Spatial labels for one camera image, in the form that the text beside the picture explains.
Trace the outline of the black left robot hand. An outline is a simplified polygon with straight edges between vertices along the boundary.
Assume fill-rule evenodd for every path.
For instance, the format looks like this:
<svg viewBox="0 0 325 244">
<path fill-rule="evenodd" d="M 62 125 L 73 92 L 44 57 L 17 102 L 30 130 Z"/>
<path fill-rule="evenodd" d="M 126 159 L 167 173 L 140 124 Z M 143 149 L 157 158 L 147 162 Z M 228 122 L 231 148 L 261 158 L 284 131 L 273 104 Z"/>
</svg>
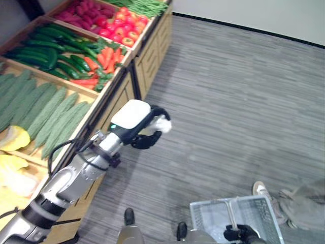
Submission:
<svg viewBox="0 0 325 244">
<path fill-rule="evenodd" d="M 149 149 L 171 129 L 171 117 L 165 109 L 135 99 L 118 110 L 109 125 L 109 133 L 119 142 L 137 149 Z"/>
</svg>

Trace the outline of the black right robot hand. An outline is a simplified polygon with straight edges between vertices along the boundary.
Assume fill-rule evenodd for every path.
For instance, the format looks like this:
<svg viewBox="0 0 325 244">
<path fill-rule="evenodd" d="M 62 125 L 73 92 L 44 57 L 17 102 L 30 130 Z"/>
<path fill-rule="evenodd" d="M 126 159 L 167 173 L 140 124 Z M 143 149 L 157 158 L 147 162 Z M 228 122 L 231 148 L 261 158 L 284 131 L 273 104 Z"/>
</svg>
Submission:
<svg viewBox="0 0 325 244">
<path fill-rule="evenodd" d="M 248 225 L 237 225 L 236 230 L 232 225 L 227 225 L 223 235 L 228 241 L 240 240 L 243 243 L 253 243 L 259 239 L 258 234 Z"/>
</svg>

